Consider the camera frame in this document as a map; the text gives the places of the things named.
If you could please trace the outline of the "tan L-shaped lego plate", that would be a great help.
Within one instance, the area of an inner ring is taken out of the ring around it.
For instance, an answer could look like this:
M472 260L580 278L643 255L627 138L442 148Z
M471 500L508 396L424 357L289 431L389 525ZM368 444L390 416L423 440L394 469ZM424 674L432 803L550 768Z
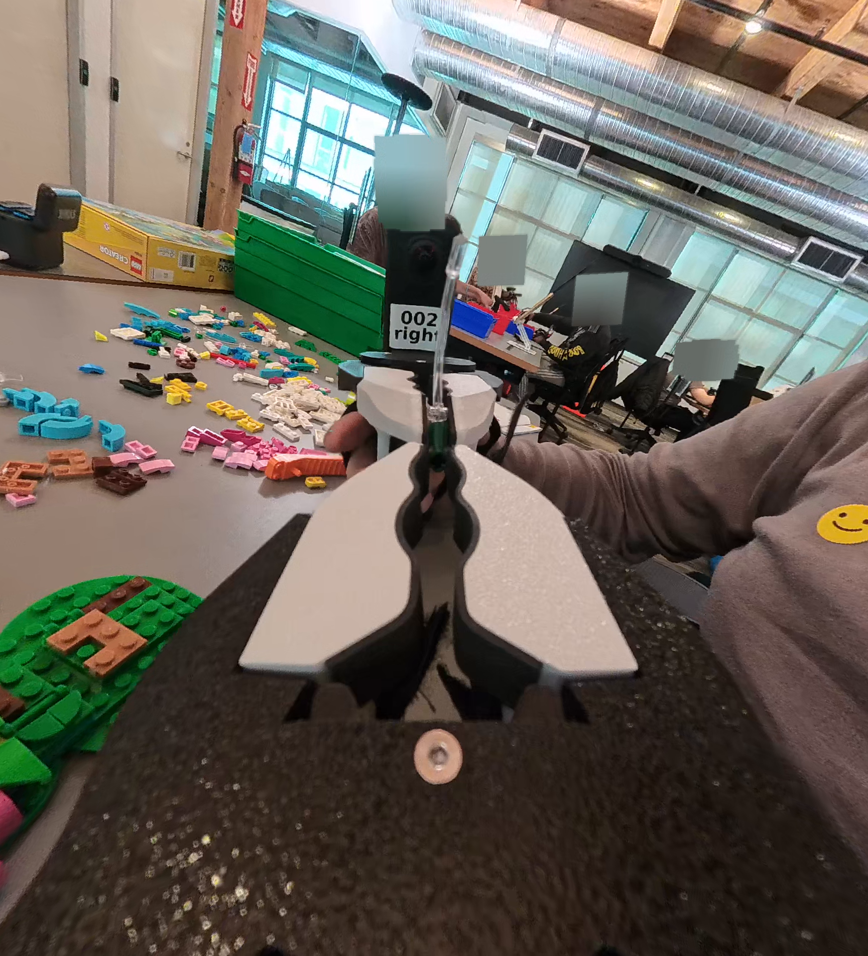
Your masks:
M10 460L0 466L0 495L33 495L48 473L48 464Z

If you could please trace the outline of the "black battery charger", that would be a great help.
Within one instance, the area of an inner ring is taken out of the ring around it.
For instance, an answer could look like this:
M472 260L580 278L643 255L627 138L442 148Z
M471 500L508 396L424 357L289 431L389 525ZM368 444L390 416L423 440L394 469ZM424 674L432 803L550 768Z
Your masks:
M79 225L83 196L61 185L39 186L34 205L0 201L0 253L13 267L56 269L64 263L64 233Z

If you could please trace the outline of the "black pole lamp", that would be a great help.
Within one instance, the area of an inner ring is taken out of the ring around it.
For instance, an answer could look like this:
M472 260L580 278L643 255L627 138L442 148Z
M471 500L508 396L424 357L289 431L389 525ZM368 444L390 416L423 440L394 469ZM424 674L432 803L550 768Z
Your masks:
M395 115L392 132L389 136L399 134L408 109L428 112L433 102L427 92L413 81L393 73L384 73L381 82L386 91L398 100L398 109Z

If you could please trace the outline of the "black monitor panel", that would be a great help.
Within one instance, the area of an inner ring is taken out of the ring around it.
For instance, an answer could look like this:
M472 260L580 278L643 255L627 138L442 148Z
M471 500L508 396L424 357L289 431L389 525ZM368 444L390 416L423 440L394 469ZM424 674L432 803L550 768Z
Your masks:
M557 332L606 327L628 353L649 359L660 352L695 293L675 281L670 269L640 255L574 241L550 294L544 315Z

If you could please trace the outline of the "white vent grille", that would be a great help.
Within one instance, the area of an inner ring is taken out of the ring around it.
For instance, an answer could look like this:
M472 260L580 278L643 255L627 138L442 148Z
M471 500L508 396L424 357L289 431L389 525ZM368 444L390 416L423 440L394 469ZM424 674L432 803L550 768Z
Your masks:
M582 140L542 129L538 133L532 159L564 175L579 177L590 151L590 146Z
M862 265L863 258L844 247L809 236L799 245L791 261L799 269L843 283Z

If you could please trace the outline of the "silver air duct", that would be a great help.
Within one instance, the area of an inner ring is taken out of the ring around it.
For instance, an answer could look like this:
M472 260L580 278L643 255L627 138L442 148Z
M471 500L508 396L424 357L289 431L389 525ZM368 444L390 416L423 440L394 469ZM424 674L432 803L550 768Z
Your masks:
M760 243L778 254L823 240L839 248L851 271L868 278L868 202L783 166L756 159L707 137L537 74L518 64L424 31L414 64L437 78L553 132L581 139L616 159L629 181L637 170L682 188L698 186L709 202L678 199L704 221L729 234L762 233Z
M809 161L868 178L868 131L514 2L395 1L397 15L767 161Z

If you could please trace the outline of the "yellow lego set box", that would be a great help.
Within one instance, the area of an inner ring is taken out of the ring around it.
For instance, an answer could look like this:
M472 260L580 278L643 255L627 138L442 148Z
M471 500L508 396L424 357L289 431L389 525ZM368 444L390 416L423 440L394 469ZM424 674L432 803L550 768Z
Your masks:
M67 245L146 283L231 292L235 240L229 233L83 200Z

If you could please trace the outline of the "grey desk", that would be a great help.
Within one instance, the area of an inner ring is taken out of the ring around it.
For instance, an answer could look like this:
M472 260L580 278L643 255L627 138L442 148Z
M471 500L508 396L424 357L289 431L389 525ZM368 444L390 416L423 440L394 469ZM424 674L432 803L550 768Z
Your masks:
M0 497L0 630L47 593L120 573L176 582L204 597L166 657L130 696L107 743L67 759L45 811L17 843L0 891L0 954L288 954L403 952L356 912L356 867L338 857L353 809L341 730L281 724L300 689L263 690L237 675L234 646L270 592L275 550L327 496L275 490L179 452L205 400L247 393L222 369L181 409L130 394L117 378L140 348L93 340L117 326L123 300L154 307L165 290L0 276L0 370L127 428L176 462L126 497L90 479L47 479L37 503ZM43 460L52 441L17 433L0 408L0 465Z

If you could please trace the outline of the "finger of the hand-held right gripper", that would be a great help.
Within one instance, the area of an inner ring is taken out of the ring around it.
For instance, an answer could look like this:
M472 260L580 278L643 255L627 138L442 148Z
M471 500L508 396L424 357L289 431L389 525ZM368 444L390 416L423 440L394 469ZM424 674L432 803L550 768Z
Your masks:
M359 383L359 413L376 433L378 460L390 453L393 440L429 448L426 399L414 373L365 368Z
M475 448L488 435L501 386L499 377L484 372L444 376L454 445Z

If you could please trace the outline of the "orange brick separator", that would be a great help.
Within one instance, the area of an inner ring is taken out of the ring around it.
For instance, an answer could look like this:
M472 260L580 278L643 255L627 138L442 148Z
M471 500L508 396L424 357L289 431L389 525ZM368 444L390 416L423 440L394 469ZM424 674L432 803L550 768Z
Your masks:
M267 460L263 475L272 481L308 477L345 477L347 465L341 454L315 454L311 451L281 452Z

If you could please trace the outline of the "person's sweater torso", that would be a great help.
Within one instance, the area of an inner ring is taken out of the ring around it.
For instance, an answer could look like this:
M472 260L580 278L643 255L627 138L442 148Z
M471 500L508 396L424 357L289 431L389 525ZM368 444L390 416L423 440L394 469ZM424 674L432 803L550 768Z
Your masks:
M743 546L703 625L868 863L868 568Z

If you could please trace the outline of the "wooden table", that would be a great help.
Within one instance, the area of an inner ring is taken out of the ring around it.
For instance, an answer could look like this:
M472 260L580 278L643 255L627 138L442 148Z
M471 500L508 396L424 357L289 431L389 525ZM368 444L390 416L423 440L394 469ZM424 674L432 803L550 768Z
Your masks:
M517 348L512 336L490 334L485 340L473 336L464 330L452 328L452 341L459 342L476 352L483 360L515 367L525 373L534 373L543 364L541 352L527 353Z

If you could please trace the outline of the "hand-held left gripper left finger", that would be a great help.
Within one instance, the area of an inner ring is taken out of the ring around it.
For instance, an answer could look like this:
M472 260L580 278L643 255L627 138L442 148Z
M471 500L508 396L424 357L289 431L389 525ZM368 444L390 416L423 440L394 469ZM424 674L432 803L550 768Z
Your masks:
M402 719L424 669L424 446L351 477L308 520L241 652L248 673L342 685Z

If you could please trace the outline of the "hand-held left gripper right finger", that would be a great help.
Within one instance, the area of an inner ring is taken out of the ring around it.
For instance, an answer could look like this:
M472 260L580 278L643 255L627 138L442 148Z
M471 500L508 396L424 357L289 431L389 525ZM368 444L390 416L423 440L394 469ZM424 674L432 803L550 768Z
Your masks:
M560 510L472 448L449 464L461 564L454 654L513 710L530 687L626 679L638 664Z

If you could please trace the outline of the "stack of green bins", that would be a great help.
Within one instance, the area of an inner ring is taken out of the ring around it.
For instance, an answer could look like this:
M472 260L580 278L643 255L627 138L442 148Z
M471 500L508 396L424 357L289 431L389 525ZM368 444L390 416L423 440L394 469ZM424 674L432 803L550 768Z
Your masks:
M360 355L380 351L385 272L334 245L240 211L234 293L288 325Z

